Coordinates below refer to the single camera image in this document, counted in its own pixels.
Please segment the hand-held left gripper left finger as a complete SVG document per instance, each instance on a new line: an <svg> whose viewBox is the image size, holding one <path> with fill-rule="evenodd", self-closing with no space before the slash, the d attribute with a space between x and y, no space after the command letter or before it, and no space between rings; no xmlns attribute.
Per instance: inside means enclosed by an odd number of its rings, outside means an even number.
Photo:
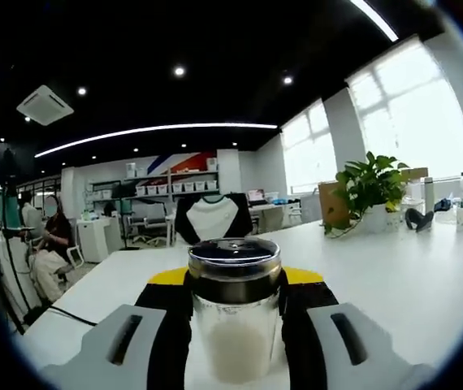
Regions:
<svg viewBox="0 0 463 390"><path fill-rule="evenodd" d="M87 331L80 351L43 376L58 389L182 389L192 339L185 267L149 280L135 305L122 305Z"/></svg>

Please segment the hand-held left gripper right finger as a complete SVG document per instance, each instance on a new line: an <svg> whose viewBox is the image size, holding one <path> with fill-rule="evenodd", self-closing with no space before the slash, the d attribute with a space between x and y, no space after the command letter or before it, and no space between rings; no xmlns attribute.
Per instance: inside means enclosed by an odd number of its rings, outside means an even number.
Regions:
<svg viewBox="0 0 463 390"><path fill-rule="evenodd" d="M282 341L291 389L422 389L434 378L392 347L391 335L320 274L285 267L279 275Z"/></svg>

